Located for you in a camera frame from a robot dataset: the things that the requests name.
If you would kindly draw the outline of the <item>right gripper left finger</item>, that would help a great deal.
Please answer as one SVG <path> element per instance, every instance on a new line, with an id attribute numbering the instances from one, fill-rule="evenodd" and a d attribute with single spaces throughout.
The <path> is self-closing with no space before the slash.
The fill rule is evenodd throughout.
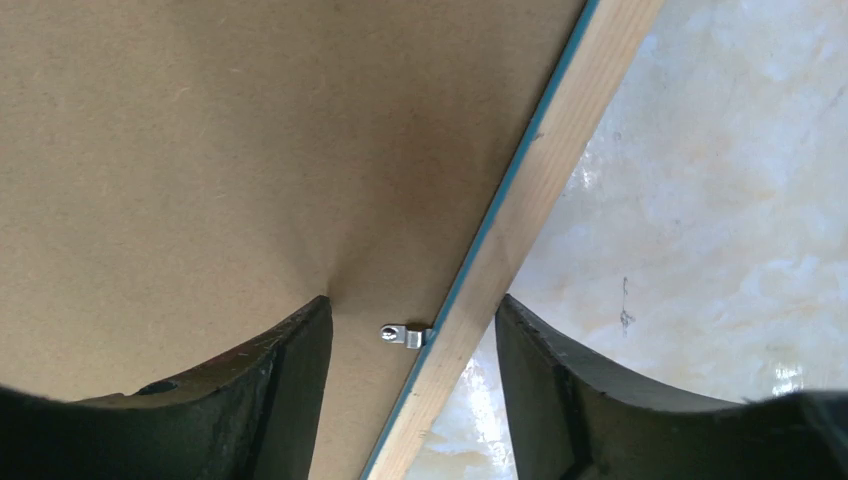
<path id="1" fill-rule="evenodd" d="M 333 339 L 318 296 L 269 330 L 131 395 L 1 391 L 5 479 L 305 479 Z"/>

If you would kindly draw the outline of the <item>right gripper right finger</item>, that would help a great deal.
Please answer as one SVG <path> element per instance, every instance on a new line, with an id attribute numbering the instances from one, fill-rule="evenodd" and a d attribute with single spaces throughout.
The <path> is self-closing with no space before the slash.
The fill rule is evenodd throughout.
<path id="1" fill-rule="evenodd" d="M 843 479 L 847 395 L 734 403 L 630 370 L 511 296 L 495 317 L 522 479 Z"/>

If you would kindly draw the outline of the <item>brown backing board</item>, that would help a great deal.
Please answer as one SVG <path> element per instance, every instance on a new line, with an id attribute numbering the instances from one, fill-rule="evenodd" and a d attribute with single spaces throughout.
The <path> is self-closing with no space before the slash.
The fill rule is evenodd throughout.
<path id="1" fill-rule="evenodd" d="M 5 1 L 1 381 L 140 387 L 319 294 L 310 475 L 355 479 L 578 1 Z"/>

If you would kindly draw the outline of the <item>wooden picture frame blue edge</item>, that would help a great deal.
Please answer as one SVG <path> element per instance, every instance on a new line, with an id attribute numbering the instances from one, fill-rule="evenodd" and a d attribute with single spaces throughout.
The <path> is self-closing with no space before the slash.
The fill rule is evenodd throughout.
<path id="1" fill-rule="evenodd" d="M 663 4 L 588 1 L 361 474 L 402 479 Z"/>

